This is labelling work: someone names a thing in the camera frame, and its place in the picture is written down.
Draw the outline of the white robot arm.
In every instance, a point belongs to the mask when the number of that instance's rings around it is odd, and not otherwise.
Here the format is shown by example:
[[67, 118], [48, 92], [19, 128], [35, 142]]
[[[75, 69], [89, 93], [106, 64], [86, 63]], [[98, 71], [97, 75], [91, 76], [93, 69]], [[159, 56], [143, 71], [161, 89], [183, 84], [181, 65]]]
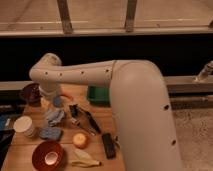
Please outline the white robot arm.
[[107, 87], [126, 171], [183, 171], [168, 89], [156, 64], [112, 60], [64, 66], [47, 53], [29, 76], [48, 101], [62, 83]]

